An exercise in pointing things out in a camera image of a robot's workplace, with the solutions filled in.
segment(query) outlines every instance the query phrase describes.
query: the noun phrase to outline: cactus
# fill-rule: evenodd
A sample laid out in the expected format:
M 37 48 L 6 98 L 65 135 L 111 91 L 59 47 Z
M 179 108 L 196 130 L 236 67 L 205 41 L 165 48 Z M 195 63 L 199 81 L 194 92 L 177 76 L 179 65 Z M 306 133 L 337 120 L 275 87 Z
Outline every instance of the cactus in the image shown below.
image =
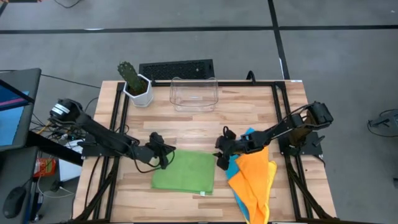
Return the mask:
M 146 92 L 147 83 L 140 79 L 136 70 L 129 62 L 121 62 L 118 65 L 118 72 L 130 87 L 129 91 L 133 95 L 140 95 Z

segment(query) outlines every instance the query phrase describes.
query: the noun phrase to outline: clear plastic container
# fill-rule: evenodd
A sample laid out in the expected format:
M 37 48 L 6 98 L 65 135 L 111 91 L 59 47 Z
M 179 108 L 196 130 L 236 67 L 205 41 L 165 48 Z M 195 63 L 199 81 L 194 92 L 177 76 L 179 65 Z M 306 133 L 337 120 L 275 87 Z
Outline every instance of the clear plastic container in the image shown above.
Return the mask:
M 213 111 L 218 102 L 216 78 L 206 80 L 172 79 L 170 102 L 176 111 Z

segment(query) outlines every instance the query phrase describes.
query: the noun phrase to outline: wooden table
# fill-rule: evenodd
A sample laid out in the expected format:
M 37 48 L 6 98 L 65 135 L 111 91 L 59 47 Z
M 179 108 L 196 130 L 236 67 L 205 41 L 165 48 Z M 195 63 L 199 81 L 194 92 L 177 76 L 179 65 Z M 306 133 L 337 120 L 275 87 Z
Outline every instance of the wooden table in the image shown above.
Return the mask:
M 114 104 L 117 82 L 103 82 L 99 94 L 94 119 L 109 127 Z M 307 104 L 303 83 L 286 81 L 287 93 L 292 110 Z M 149 140 L 149 134 L 157 131 L 167 144 L 177 149 L 215 152 L 216 138 L 227 125 L 236 134 L 247 128 L 264 130 L 276 124 L 276 112 L 271 88 L 268 86 L 222 86 L 218 88 L 219 102 L 213 112 L 177 112 L 169 101 L 169 87 L 154 87 L 155 99 L 148 108 L 135 108 L 129 104 L 126 124 L 128 135 L 140 139 L 141 144 Z M 279 93 L 280 105 L 284 111 Z M 121 108 L 116 127 L 119 127 Z M 294 221 L 292 199 L 290 196 L 284 157 L 279 152 L 277 141 L 269 145 L 269 159 L 276 161 L 277 173 L 271 189 L 269 221 Z M 74 216 L 84 208 L 88 180 L 96 158 L 84 161 L 76 198 Z M 318 203 L 327 213 L 335 216 L 328 180 L 323 164 L 312 156 L 302 156 L 307 186 Z M 140 169 L 150 167 L 138 164 Z M 102 166 L 99 160 L 90 187 L 89 201 L 98 188 Z M 244 222 L 233 192 L 229 187 L 223 170 L 215 167 L 213 195 L 201 197 L 197 194 L 151 189 L 153 173 L 140 174 L 133 160 L 123 157 L 120 160 L 118 180 L 114 196 L 112 222 Z M 302 194 L 297 189 L 301 214 L 305 216 Z M 106 192 L 101 203 L 99 217 L 104 217 Z

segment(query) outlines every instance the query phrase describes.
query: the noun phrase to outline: green towel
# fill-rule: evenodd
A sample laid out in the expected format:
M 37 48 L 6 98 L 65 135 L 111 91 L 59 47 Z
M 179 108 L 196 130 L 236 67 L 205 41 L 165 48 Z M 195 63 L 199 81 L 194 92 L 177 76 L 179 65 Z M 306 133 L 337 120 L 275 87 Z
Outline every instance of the green towel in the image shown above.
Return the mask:
M 215 157 L 212 154 L 177 149 L 173 162 L 166 169 L 155 171 L 152 188 L 212 194 L 214 172 Z

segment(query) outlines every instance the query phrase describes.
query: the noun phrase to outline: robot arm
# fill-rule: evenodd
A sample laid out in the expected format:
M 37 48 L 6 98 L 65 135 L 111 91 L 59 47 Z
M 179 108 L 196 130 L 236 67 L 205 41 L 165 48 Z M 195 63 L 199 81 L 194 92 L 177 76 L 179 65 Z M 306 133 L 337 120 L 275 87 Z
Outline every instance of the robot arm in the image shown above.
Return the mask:
M 304 110 L 307 110 L 305 119 L 300 115 Z M 305 142 L 306 135 L 311 131 L 328 127 L 332 121 L 333 117 L 326 105 L 314 102 L 291 112 L 281 122 L 265 131 L 255 131 L 242 135 L 240 140 L 236 140 L 235 133 L 225 126 L 223 135 L 216 142 L 216 148 L 221 151 L 214 154 L 218 157 L 217 165 L 226 170 L 229 166 L 228 161 L 231 155 L 261 151 L 264 146 L 269 145 L 271 140 L 284 134 L 289 134 L 291 146 L 300 147 Z
M 137 159 L 146 164 L 153 157 L 159 157 L 162 169 L 169 164 L 166 155 L 175 150 L 175 147 L 164 144 L 162 136 L 157 133 L 150 135 L 149 142 L 145 146 L 138 146 L 138 139 L 106 129 L 94 121 L 90 115 L 85 114 L 81 104 L 69 99 L 58 100 L 50 111 L 49 120 L 53 123 L 81 128 L 94 136 L 98 144 L 121 156 Z

